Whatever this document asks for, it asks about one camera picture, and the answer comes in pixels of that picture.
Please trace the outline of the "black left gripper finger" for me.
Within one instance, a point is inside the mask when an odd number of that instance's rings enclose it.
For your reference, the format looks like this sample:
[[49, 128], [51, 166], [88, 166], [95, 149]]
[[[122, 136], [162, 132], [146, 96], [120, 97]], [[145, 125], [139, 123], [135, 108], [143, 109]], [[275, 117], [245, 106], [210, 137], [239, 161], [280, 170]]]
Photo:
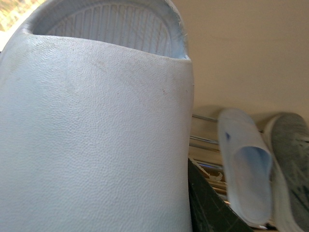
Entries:
[[188, 186], [194, 232], [252, 232], [217, 195], [198, 167], [188, 161]]

